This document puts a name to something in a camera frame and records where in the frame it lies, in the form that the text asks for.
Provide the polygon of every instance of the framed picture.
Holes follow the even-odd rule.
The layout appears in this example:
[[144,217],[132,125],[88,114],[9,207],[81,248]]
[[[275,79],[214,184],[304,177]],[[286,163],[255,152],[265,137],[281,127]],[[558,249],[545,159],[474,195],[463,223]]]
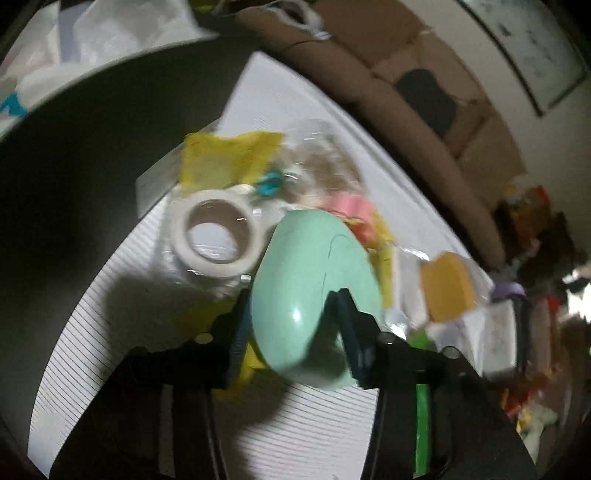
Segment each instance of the framed picture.
[[541,0],[457,0],[496,42],[544,115],[587,75],[576,47]]

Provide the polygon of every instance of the white wall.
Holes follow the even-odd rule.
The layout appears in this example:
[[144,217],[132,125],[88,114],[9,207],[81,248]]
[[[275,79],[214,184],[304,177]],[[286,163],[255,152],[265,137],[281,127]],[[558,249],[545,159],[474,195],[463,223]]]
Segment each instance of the white wall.
[[591,253],[591,79],[539,118],[505,57],[456,0],[401,0],[471,69],[521,149],[528,175],[562,210],[577,246]]

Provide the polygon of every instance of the purple object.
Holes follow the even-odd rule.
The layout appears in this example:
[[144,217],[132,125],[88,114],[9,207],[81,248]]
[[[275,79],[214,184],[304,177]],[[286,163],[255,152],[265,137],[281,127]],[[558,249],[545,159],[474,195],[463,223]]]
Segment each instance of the purple object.
[[495,285],[491,300],[500,301],[510,297],[526,298],[525,289],[516,282],[501,282]]

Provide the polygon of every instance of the yellow cloth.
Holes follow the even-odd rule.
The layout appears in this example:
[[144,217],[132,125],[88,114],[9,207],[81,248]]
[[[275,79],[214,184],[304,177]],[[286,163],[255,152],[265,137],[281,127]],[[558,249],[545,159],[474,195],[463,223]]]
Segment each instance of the yellow cloth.
[[283,134],[250,132],[233,138],[188,134],[183,144],[180,184],[184,194],[256,184],[283,141]]

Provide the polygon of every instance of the blue plastic piece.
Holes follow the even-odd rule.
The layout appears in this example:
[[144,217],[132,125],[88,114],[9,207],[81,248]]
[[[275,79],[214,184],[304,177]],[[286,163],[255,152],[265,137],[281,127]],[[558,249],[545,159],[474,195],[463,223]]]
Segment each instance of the blue plastic piece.
[[27,114],[27,111],[22,107],[21,103],[18,101],[18,95],[16,92],[8,95],[2,101],[2,103],[0,103],[0,112],[3,112],[6,109],[8,110],[9,115],[16,116],[17,118],[22,118]]
[[256,186],[261,197],[274,197],[283,186],[283,173],[278,170],[267,172]]

